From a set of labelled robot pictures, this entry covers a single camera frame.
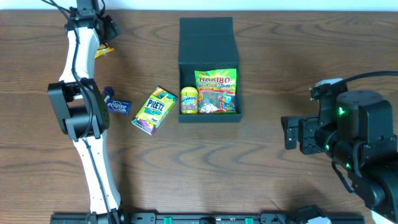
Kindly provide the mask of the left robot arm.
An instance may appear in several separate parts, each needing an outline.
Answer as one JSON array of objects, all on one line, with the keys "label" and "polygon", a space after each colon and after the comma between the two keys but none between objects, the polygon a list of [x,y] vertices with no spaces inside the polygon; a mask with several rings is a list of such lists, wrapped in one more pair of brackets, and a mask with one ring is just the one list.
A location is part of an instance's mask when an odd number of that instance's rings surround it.
[{"label": "left robot arm", "polygon": [[51,223],[129,223],[121,208],[107,153],[109,111],[94,80],[95,55],[101,44],[119,32],[105,5],[95,0],[77,0],[65,9],[49,1],[67,19],[68,54],[57,83],[48,85],[48,95],[60,129],[73,142],[85,171],[90,193],[86,215],[52,215]]}]

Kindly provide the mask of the green Haribo gummy bag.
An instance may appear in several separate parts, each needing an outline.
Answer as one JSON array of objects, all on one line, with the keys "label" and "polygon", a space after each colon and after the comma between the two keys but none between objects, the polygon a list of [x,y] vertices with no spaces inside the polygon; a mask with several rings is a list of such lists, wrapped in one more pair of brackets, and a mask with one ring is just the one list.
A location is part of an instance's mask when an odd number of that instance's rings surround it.
[{"label": "green Haribo gummy bag", "polygon": [[235,68],[195,70],[195,81],[200,114],[237,113]]}]

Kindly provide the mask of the yellow Mentos gum bottle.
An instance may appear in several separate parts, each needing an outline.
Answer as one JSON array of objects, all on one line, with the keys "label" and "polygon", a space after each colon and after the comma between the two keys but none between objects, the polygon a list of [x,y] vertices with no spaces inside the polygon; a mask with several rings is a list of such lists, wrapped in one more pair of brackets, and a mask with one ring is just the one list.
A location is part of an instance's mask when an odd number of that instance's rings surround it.
[{"label": "yellow Mentos gum bottle", "polygon": [[182,88],[180,110],[182,114],[198,113],[198,91],[196,88],[191,86]]}]

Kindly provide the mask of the small orange candy packet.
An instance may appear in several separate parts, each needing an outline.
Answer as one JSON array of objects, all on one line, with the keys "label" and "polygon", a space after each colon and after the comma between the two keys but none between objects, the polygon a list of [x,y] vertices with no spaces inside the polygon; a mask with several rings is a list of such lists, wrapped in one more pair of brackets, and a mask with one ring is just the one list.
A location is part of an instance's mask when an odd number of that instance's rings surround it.
[{"label": "small orange candy packet", "polygon": [[113,50],[114,50],[114,48],[112,48],[109,44],[101,44],[96,51],[95,58],[106,55],[106,54],[112,52]]}]

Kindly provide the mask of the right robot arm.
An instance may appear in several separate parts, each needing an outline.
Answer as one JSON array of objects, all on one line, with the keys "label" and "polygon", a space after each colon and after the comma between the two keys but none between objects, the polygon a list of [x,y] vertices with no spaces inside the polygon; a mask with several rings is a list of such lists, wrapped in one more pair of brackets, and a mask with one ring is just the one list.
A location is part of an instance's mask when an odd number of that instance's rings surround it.
[{"label": "right robot arm", "polygon": [[285,148],[324,152],[346,190],[377,222],[397,223],[397,135],[391,104],[375,91],[340,90],[317,96],[316,116],[283,116]]}]

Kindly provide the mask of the yellow green Pretz box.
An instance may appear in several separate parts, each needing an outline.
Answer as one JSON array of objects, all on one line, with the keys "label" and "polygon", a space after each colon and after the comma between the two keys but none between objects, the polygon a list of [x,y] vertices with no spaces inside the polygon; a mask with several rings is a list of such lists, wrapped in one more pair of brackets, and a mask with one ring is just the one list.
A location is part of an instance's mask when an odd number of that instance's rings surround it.
[{"label": "yellow green Pretz box", "polygon": [[174,94],[157,86],[131,123],[152,136],[176,102]]}]

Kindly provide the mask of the black gift box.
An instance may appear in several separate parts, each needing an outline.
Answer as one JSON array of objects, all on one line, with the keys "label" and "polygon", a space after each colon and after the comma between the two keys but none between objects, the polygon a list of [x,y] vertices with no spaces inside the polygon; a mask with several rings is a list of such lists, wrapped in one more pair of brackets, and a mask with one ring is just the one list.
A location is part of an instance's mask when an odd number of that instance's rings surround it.
[{"label": "black gift box", "polygon": [[179,88],[196,86],[194,71],[235,68],[239,53],[232,17],[181,17],[178,51]]}]

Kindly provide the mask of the dark blue snack bar wrapper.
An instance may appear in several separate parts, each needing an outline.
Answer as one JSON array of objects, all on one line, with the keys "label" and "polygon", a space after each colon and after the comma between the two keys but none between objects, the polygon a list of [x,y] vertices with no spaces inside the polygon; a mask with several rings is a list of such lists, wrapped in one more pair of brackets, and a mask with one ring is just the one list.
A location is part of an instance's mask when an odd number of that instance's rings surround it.
[{"label": "dark blue snack bar wrapper", "polygon": [[114,96],[115,91],[111,86],[106,86],[104,88],[104,91],[102,92],[102,97],[104,99],[104,102],[106,103],[108,100],[110,100]]}]

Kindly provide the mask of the blue Eclipse mints tin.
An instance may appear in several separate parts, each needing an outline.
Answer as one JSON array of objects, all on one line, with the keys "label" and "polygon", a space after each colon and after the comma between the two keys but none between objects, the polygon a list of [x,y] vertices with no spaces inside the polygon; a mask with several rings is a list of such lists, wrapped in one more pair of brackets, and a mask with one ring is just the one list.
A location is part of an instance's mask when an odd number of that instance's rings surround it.
[{"label": "blue Eclipse mints tin", "polygon": [[131,103],[128,101],[108,100],[106,106],[109,112],[123,115],[129,115],[131,110]]}]

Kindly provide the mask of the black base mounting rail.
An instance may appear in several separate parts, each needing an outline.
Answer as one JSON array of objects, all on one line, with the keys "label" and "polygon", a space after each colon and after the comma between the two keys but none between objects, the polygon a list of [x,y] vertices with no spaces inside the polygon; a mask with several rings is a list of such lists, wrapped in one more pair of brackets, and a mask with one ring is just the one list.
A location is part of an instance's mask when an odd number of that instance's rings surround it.
[{"label": "black base mounting rail", "polygon": [[282,213],[262,213],[260,215],[176,215],[154,213],[132,213],[129,218],[120,221],[130,224],[364,224],[364,217],[360,215],[306,215],[295,219],[292,215]]}]

